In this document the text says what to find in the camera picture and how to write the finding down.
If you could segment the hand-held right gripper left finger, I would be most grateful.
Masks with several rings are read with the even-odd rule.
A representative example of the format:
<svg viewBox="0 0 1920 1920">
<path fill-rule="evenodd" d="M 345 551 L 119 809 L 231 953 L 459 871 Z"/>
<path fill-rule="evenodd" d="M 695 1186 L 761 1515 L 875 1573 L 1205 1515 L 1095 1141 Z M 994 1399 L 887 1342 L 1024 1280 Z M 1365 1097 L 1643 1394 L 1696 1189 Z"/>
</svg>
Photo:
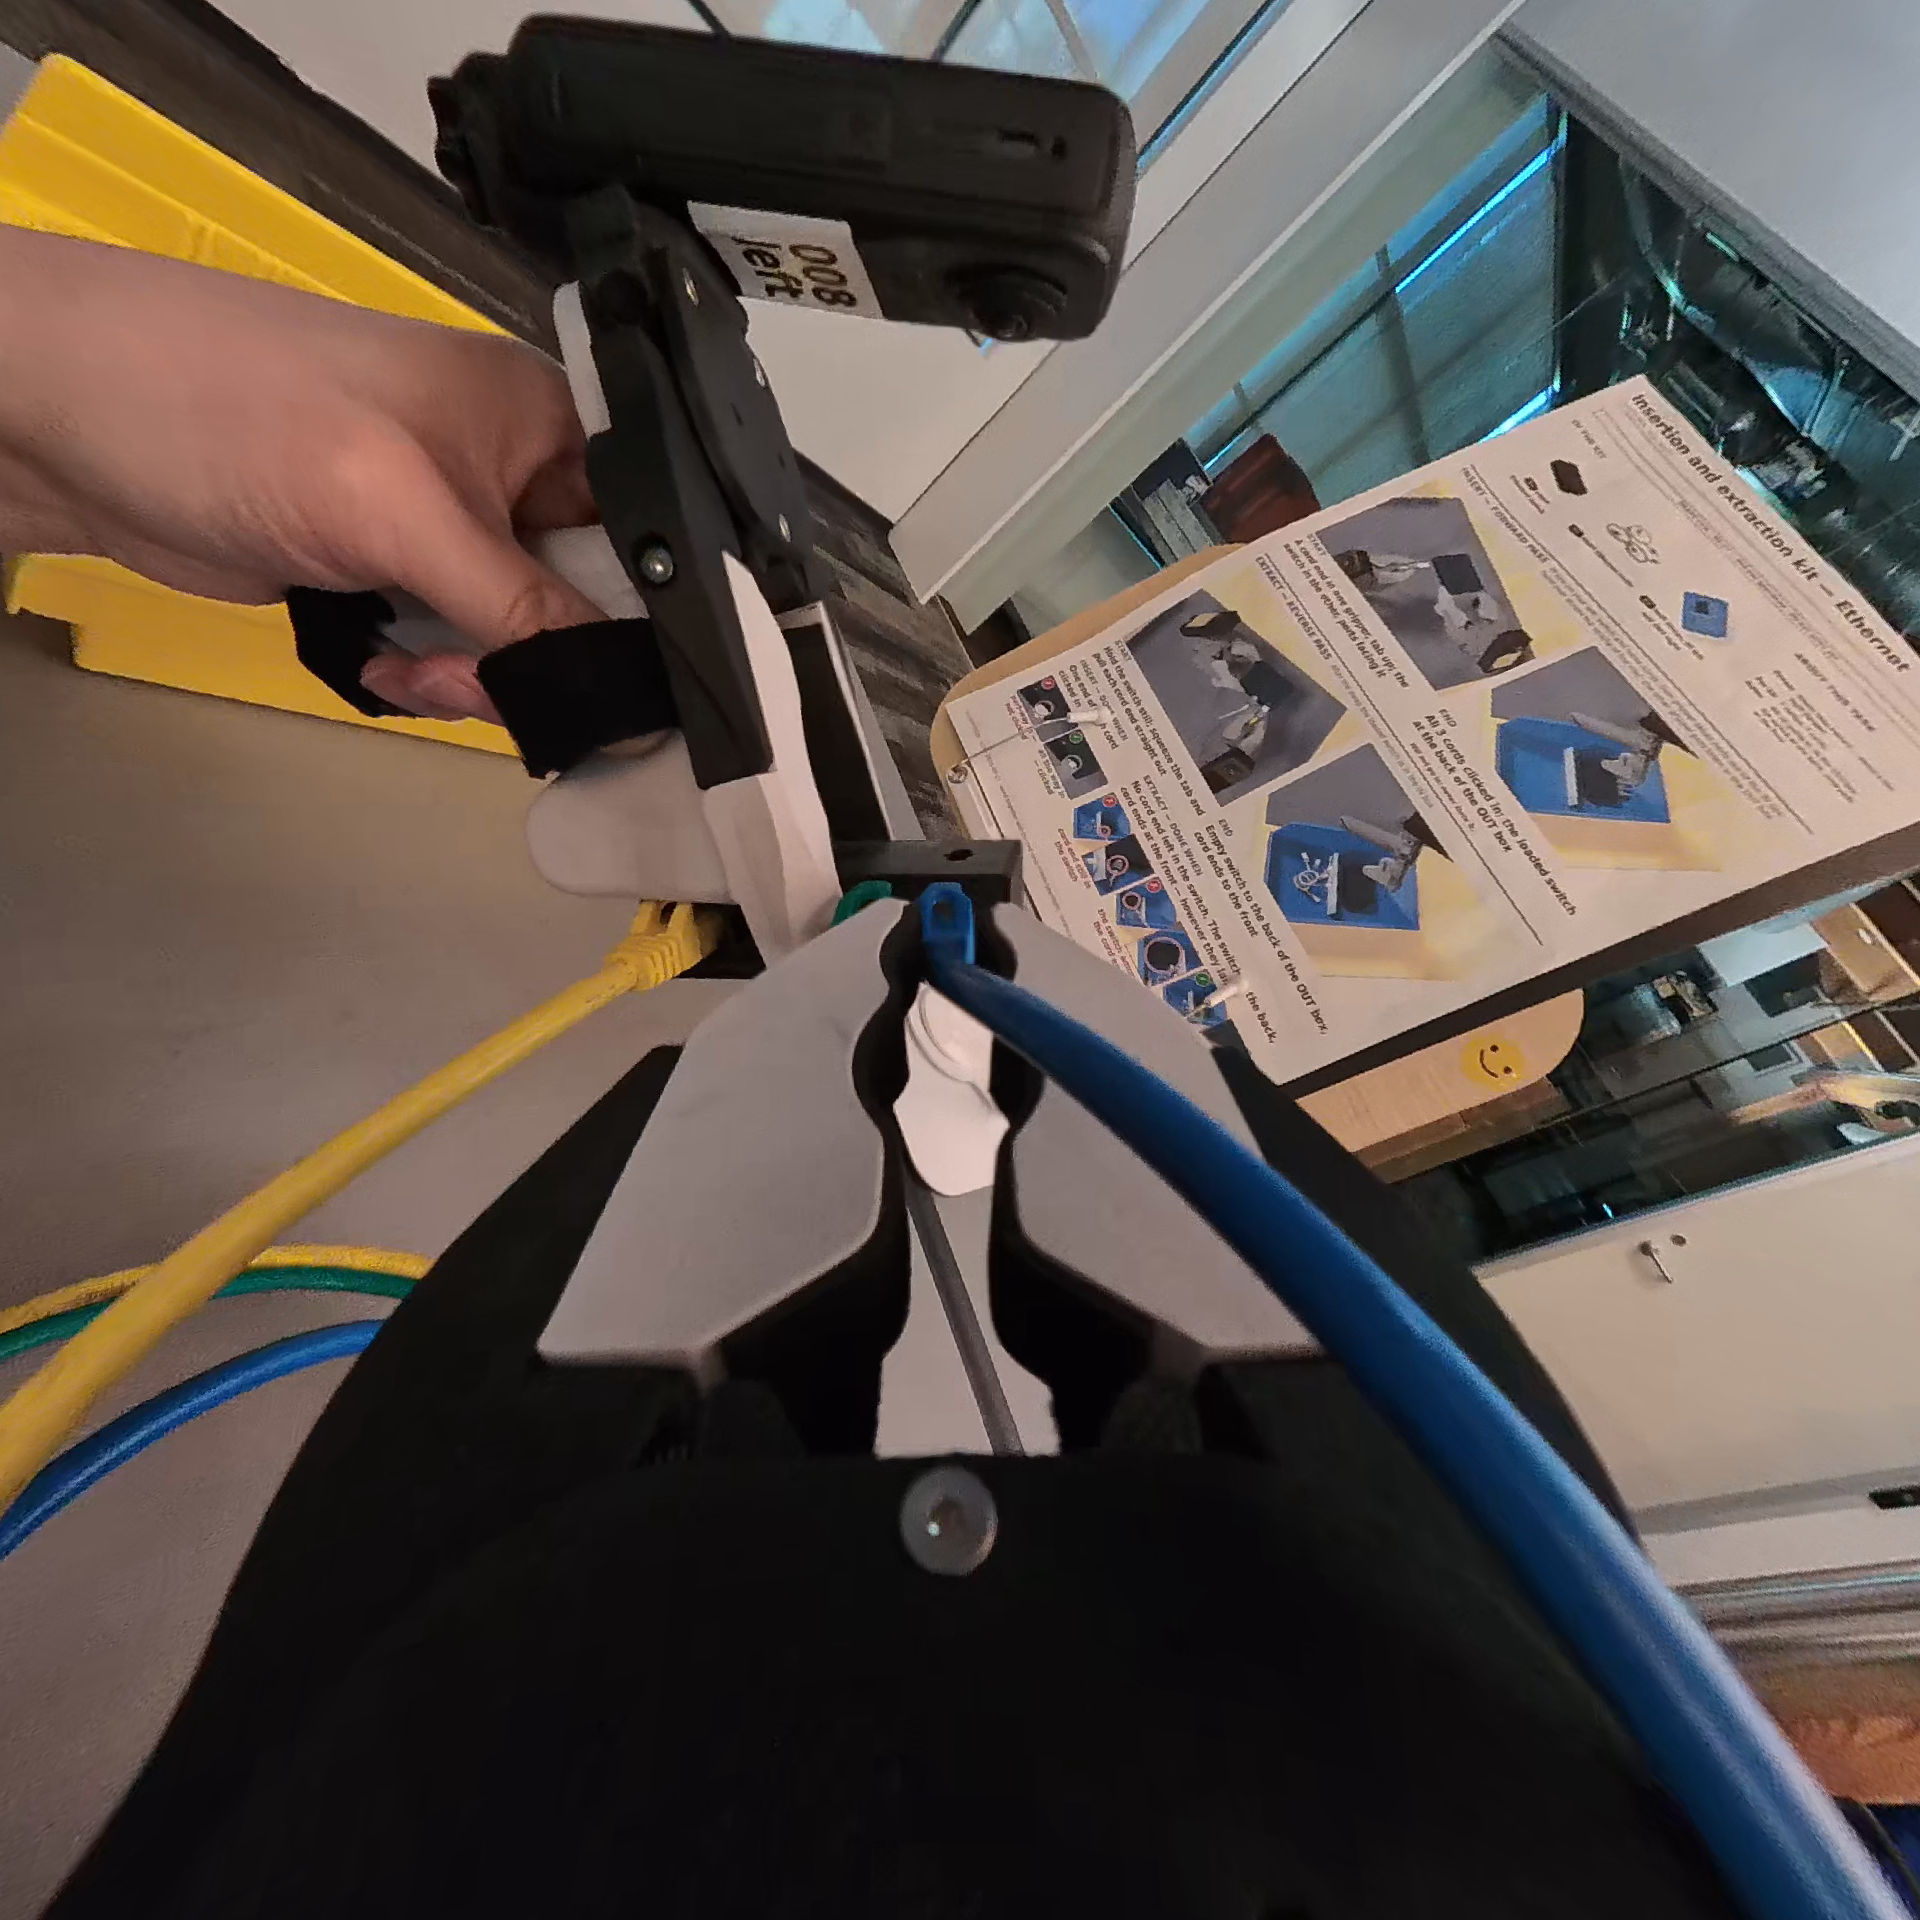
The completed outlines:
<svg viewBox="0 0 1920 1920">
<path fill-rule="evenodd" d="M 715 1362 L 880 1223 L 882 1143 L 855 1086 L 889 1001 L 871 903 L 738 987 L 686 1042 L 551 1312 L 551 1362 Z"/>
</svg>

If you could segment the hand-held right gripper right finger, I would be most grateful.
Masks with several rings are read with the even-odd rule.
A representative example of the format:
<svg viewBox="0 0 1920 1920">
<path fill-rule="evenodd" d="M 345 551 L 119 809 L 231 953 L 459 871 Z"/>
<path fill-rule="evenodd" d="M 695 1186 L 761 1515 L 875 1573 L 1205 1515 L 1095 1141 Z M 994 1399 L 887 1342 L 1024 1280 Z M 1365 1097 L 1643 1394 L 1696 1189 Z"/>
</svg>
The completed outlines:
<svg viewBox="0 0 1920 1920">
<path fill-rule="evenodd" d="M 1017 985 L 1138 1058 L 1239 1143 L 1255 1145 L 1211 1045 L 1163 997 L 1019 905 L 994 907 L 992 921 L 1015 951 Z M 1051 1083 L 1013 1136 L 1013 1184 L 1024 1234 L 1045 1257 L 1143 1310 L 1189 1349 L 1209 1358 L 1317 1353 L 1307 1328 L 1234 1248 Z"/>
</svg>

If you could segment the black network switch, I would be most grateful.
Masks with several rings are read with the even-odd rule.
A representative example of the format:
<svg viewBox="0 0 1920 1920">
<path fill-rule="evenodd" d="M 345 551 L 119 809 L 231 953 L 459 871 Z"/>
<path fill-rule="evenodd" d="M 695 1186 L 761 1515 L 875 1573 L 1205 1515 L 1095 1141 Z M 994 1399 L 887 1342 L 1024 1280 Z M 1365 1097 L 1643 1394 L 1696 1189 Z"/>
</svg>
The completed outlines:
<svg viewBox="0 0 1920 1920">
<path fill-rule="evenodd" d="M 825 603 L 779 615 L 800 690 L 807 763 L 846 889 L 882 880 L 914 901 L 937 880 L 960 885 L 976 907 L 1026 907 L 1024 857 L 1008 839 L 926 839 L 875 709 Z"/>
</svg>

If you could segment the person's left hand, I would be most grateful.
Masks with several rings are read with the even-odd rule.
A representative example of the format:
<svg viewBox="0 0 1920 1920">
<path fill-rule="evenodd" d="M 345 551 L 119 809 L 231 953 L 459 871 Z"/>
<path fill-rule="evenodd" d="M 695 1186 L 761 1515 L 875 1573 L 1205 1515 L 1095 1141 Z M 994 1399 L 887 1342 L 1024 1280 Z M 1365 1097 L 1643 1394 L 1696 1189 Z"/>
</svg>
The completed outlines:
<svg viewBox="0 0 1920 1920">
<path fill-rule="evenodd" d="M 494 651 L 603 610 L 528 546 L 587 523 L 585 432 L 519 343 L 135 256 L 144 288 L 101 549 L 233 603 L 405 592 Z"/>
</svg>

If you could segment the white door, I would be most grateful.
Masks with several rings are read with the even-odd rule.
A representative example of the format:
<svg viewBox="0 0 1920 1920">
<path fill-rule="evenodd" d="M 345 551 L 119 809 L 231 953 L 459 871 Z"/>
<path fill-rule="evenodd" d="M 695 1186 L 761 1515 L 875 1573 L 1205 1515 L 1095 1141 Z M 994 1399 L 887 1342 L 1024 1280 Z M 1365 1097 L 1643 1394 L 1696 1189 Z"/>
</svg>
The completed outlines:
<svg viewBox="0 0 1920 1920">
<path fill-rule="evenodd" d="M 1678 1591 L 1915 1563 L 1918 1141 L 1559 1239 L 1479 1280 Z"/>
</svg>

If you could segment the yellow plastic bin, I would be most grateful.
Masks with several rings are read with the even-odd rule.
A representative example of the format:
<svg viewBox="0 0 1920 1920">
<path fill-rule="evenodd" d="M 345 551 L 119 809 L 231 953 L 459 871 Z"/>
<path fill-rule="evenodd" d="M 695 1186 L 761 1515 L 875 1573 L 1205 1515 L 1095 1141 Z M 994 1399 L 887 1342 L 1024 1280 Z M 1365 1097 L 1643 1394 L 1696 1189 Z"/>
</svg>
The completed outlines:
<svg viewBox="0 0 1920 1920">
<path fill-rule="evenodd" d="M 5 119 L 7 226 L 510 341 L 475 297 L 441 290 L 69 55 L 39 59 Z M 528 546 L 603 608 L 567 578 L 587 535 Z M 117 560 L 25 553 L 7 562 L 7 610 L 66 624 L 75 663 L 96 674 L 510 750 L 473 667 L 487 651 L 405 592 L 288 587 L 233 603 Z"/>
</svg>

